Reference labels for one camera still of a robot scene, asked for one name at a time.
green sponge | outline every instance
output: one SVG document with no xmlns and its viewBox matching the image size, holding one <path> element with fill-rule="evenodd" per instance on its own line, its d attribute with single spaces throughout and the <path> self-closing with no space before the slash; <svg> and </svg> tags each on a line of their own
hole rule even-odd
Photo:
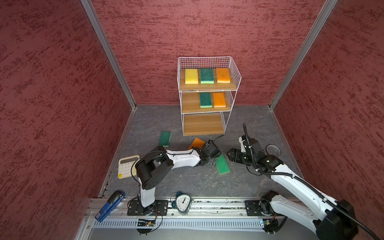
<svg viewBox="0 0 384 240">
<path fill-rule="evenodd" d="M 159 146 L 169 147 L 170 131 L 162 131 L 160 135 Z"/>
<path fill-rule="evenodd" d="M 211 93 L 200 93 L 200 107 L 201 108 L 212 107 Z"/>
<path fill-rule="evenodd" d="M 214 84 L 214 71 L 211 68 L 202 68 L 200 69 L 201 75 L 201 84 Z"/>
<path fill-rule="evenodd" d="M 220 175 L 231 171 L 223 154 L 216 159 L 216 167 Z"/>
</svg>

black mounting plate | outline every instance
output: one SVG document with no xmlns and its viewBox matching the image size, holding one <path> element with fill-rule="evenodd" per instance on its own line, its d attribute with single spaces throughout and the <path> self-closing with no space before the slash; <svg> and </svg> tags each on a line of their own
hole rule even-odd
<svg viewBox="0 0 384 240">
<path fill-rule="evenodd" d="M 168 200 L 155 200 L 155 207 L 161 215 L 166 216 L 168 211 Z M 128 216 L 154 216 L 155 212 L 150 212 L 148 215 L 145 215 L 146 211 L 142 206 L 139 200 L 134 199 L 129 202 L 128 206 Z"/>
<path fill-rule="evenodd" d="M 265 216 L 261 211 L 259 207 L 259 200 L 245 200 L 245 210 L 247 211 L 247 216 Z"/>
<path fill-rule="evenodd" d="M 240 149 L 232 148 L 227 152 L 230 162 L 237 162 L 246 165 L 253 165 L 251 156 L 241 152 Z"/>
</svg>

stapler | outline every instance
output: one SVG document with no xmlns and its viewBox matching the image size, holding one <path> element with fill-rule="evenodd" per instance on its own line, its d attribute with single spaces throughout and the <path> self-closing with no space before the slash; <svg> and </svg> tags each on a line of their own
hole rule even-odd
<svg viewBox="0 0 384 240">
<path fill-rule="evenodd" d="M 100 211 L 96 214 L 95 218 L 97 221 L 102 222 L 106 216 L 121 202 L 121 200 L 125 197 L 125 192 L 116 190 L 110 198 L 108 198 L 107 202 L 100 209 Z"/>
</svg>

aluminum frame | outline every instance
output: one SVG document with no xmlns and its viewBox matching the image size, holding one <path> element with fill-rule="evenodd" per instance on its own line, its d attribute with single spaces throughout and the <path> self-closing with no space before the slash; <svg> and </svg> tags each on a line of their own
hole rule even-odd
<svg viewBox="0 0 384 240">
<path fill-rule="evenodd" d="M 111 63 L 111 66 L 116 74 L 116 77 L 118 78 L 120 85 L 125 93 L 125 96 L 127 97 L 129 104 L 131 105 L 132 109 L 135 109 L 137 104 L 135 102 L 135 99 L 133 98 L 133 95 L 131 93 L 131 90 L 129 89 L 129 86 L 127 84 L 127 81 L 124 77 L 123 72 L 121 71 L 121 68 L 119 66 L 119 63 L 115 57 L 115 54 L 113 53 L 113 50 L 108 42 L 107 36 L 105 35 L 105 32 L 103 30 L 103 27 L 101 26 L 101 23 L 99 21 L 99 18 L 97 17 L 96 11 L 93 8 L 93 5 L 90 0 L 80 0 L 81 4 L 83 5 L 85 12 L 87 13 L 87 16 L 89 20 L 91 21 L 91 24 L 93 26 L 93 29 L 96 32 L 97 37 L 99 38 L 99 41 L 101 43 L 101 46 L 103 47 L 105 54 L 108 57 L 109 62 Z"/>
<path fill-rule="evenodd" d="M 103 182 L 103 185 L 101 187 L 101 190 L 100 190 L 100 193 L 99 193 L 98 197 L 103 197 L 104 196 L 104 192 L 106 191 L 106 187 L 108 185 L 108 182 L 111 181 L 113 170 L 116 168 L 116 166 L 119 163 L 119 159 L 120 159 L 120 156 L 121 156 L 121 150 L 122 150 L 122 148 L 124 146 L 125 140 L 127 139 L 128 132 L 129 132 L 129 129 L 131 128 L 131 125 L 132 125 L 132 122 L 133 122 L 133 118 L 135 117 L 136 110 L 137 110 L 137 108 L 132 109 L 131 114 L 129 115 L 127 124 L 125 125 L 124 131 L 123 131 L 123 133 L 121 135 L 121 138 L 120 138 L 118 147 L 116 148 L 116 152 L 115 152 L 115 154 L 113 156 L 112 162 L 109 165 L 109 169 L 108 169 L 107 175 L 106 175 L 106 177 L 104 179 L 104 182 Z"/>
<path fill-rule="evenodd" d="M 108 198 L 91 199 L 75 240 L 87 240 L 93 228 L 136 228 L 137 219 L 143 218 L 143 216 L 127 216 L 127 204 L 132 198 L 124 198 L 105 218 L 103 221 L 105 223 L 98 223 L 94 217 Z M 156 199 L 170 200 L 169 197 L 157 197 Z M 297 198 L 288 199 L 302 204 Z M 163 216 L 165 224 L 159 228 L 264 231 L 259 224 L 260 220 L 270 219 L 273 216 L 247 216 L 246 200 L 260 200 L 260 198 L 192 197 L 192 204 L 187 215 L 181 215 L 177 209 L 172 209 L 169 202 L 167 215 Z"/>
<path fill-rule="evenodd" d="M 280 135 L 280 137 L 281 137 L 281 140 L 283 141 L 283 145 L 284 145 L 285 149 L 287 150 L 287 153 L 288 153 L 289 157 L 296 163 L 296 167 L 297 167 L 297 169 L 299 170 L 299 173 L 296 173 L 296 174 L 298 174 L 302 179 L 304 179 L 304 177 L 303 177 L 303 173 L 301 172 L 301 169 L 300 169 L 299 165 L 297 164 L 296 158 L 295 158 L 295 156 L 293 155 L 292 149 L 291 149 L 291 147 L 289 146 L 289 143 L 288 143 L 288 141 L 287 141 L 287 138 L 286 138 L 285 135 L 284 135 L 283 129 L 281 128 L 280 123 L 279 123 L 279 121 L 277 120 L 277 117 L 276 117 L 274 111 L 273 111 L 272 109 L 269 109 L 269 110 L 270 110 L 270 113 L 271 113 L 271 115 L 272 115 L 272 119 L 273 119 L 273 121 L 275 122 L 277 131 L 279 132 L 279 135 Z"/>
<path fill-rule="evenodd" d="M 283 82 L 281 83 L 279 89 L 275 93 L 275 96 L 273 97 L 271 103 L 269 104 L 269 107 L 271 110 L 273 110 L 281 96 L 283 95 L 285 89 L 287 88 L 288 84 L 292 80 L 294 74 L 296 73 L 297 69 L 299 68 L 301 62 L 303 61 L 305 55 L 311 48 L 313 42 L 315 41 L 317 35 L 319 34 L 321 28 L 324 26 L 325 22 L 327 21 L 329 15 L 331 14 L 334 6 L 336 5 L 338 0 L 326 0 L 323 7 L 321 8 L 319 15 L 317 16 L 315 22 L 312 25 L 312 28 L 310 29 L 307 37 L 305 38 L 298 54 L 296 55 L 296 58 L 294 59 L 291 67 L 289 68 Z"/>
</svg>

wooden shelf board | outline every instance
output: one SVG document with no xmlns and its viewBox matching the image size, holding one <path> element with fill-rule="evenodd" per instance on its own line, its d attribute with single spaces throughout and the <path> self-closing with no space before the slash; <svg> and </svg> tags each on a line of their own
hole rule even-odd
<svg viewBox="0 0 384 240">
<path fill-rule="evenodd" d="M 217 83 L 217 74 L 214 69 L 214 84 L 201 84 L 201 75 L 200 69 L 197 70 L 199 75 L 199 83 L 198 84 L 185 84 L 185 69 L 180 70 L 180 91 L 235 91 L 236 84 L 233 79 L 231 71 L 229 71 L 229 75 L 231 77 L 230 83 Z"/>
<path fill-rule="evenodd" d="M 227 112 L 231 110 L 231 106 L 228 103 L 227 95 L 224 93 L 225 108 L 215 108 L 213 92 L 211 92 L 212 108 L 200 107 L 199 93 L 182 93 L 181 102 L 183 114 L 186 113 L 211 113 L 211 112 Z"/>
<path fill-rule="evenodd" d="M 224 134 L 220 114 L 184 115 L 184 135 Z"/>
</svg>

